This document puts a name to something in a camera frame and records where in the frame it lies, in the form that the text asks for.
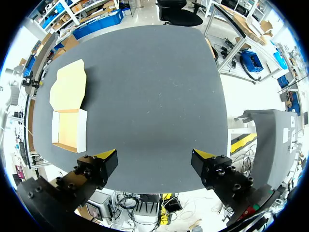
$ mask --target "office chair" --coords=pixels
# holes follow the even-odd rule
[[[199,7],[206,8],[205,6],[193,2],[193,12],[182,10],[187,4],[186,0],[157,0],[156,3],[159,6],[159,17],[161,21],[167,21],[166,24],[193,27],[203,23],[197,15]]]

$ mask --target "flattened cardboard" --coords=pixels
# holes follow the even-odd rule
[[[50,91],[52,144],[77,153],[86,151],[87,111],[80,109],[85,85],[84,62],[80,59],[58,70]]]

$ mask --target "bolt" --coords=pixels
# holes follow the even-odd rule
[[[56,178],[56,183],[57,183],[58,185],[62,184],[62,181],[63,181],[62,177],[58,176],[58,177]]]
[[[42,192],[42,187],[41,187],[41,186],[37,186],[37,187],[35,188],[35,191],[36,191],[36,192]]]
[[[253,177],[252,177],[252,176],[249,176],[249,177],[248,177],[248,180],[252,183],[252,182],[253,182]]]
[[[233,173],[236,171],[236,167],[234,167],[234,166],[231,166],[230,169],[231,169],[231,171],[232,171]]]
[[[84,174],[85,174],[86,177],[87,177],[87,176],[90,176],[90,175],[91,175],[91,171],[88,170],[88,169],[86,169],[86,170],[84,171]]]
[[[33,198],[33,197],[34,197],[33,192],[29,192],[29,193],[28,193],[28,198],[30,198],[30,199],[31,199],[31,198]]]
[[[74,166],[74,167],[73,167],[73,172],[75,172],[75,173],[78,172],[78,167],[77,167],[77,166]]]
[[[69,188],[69,189],[72,189],[72,190],[75,190],[75,189],[76,189],[74,183],[69,183],[69,184],[68,184],[68,188]]]
[[[233,191],[237,191],[241,188],[241,185],[240,184],[234,184],[233,186]]]
[[[218,171],[218,175],[219,176],[224,176],[224,174],[225,174],[225,171],[223,169]]]

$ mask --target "cardboard box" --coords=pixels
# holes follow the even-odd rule
[[[85,86],[84,62],[80,59],[58,70],[50,90],[52,144],[76,153],[86,151],[87,111],[80,109]]]
[[[236,42],[238,43],[238,41],[240,40],[240,37],[236,37],[235,40],[236,40]],[[249,49],[249,48],[251,48],[251,46],[250,46],[249,44],[246,44],[246,43],[245,43],[245,44],[240,48],[240,50],[246,50],[246,49]]]
[[[63,22],[67,22],[71,19],[71,17],[69,16],[69,14],[65,14],[64,16],[62,16],[60,18]]]
[[[98,13],[95,13],[95,14],[92,14],[92,15],[86,17],[86,18],[83,18],[83,19],[81,20],[81,23],[86,22],[86,21],[88,21],[89,19],[95,18],[95,17],[97,17],[97,16],[99,16],[99,15],[102,15],[102,14],[105,14],[105,13],[108,13],[108,12],[111,12],[111,11],[114,10],[114,9],[115,9],[115,8],[101,10],[101,11],[99,11]]]
[[[82,8],[83,8],[83,6],[80,3],[78,3],[75,6],[71,7],[71,10],[73,11],[73,13],[76,13],[76,12],[80,11]]]
[[[107,2],[107,3],[105,3],[105,4],[103,5],[103,8],[109,8],[109,9],[111,9],[111,8],[114,8],[114,7],[115,7],[115,2],[114,2],[113,0]]]
[[[70,35],[68,38],[66,38],[64,41],[62,41],[61,44],[64,47],[57,50],[56,54],[53,57],[53,60],[55,60],[57,57],[61,56],[65,52],[69,51],[70,49],[79,45],[79,42],[76,40],[74,35]]]
[[[46,42],[48,41],[48,39],[49,39],[51,36],[52,36],[52,34],[51,34],[51,33],[48,33],[48,34],[44,37],[44,39],[42,40],[42,44],[43,44],[43,45],[46,44]]]
[[[62,20],[59,20],[58,22],[56,22],[56,23],[53,25],[53,29],[54,29],[54,30],[58,30],[63,24],[64,24],[64,22],[63,22]]]
[[[256,34],[251,31],[251,29],[248,27],[246,23],[246,19],[234,14],[233,15],[234,22],[244,31],[244,33],[249,36],[252,40],[254,40],[257,43],[260,43],[261,45],[266,45],[265,41],[262,40],[260,37],[256,36]]]

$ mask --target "gray table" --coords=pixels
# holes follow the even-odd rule
[[[295,126],[291,127],[291,117]],[[253,186],[259,188],[269,184],[277,189],[289,173],[295,159],[298,123],[297,113],[280,110],[245,110],[239,118],[243,121],[254,121],[257,133],[257,146],[252,169]],[[284,129],[287,137],[283,138]]]
[[[116,148],[119,165],[106,188],[168,193],[203,188],[191,167],[193,148],[227,149],[221,80],[202,33],[178,26],[143,26],[86,41],[54,60],[38,89],[35,149],[70,171],[83,153],[51,143],[50,88],[58,69],[84,60],[82,109],[88,111],[88,155]]]

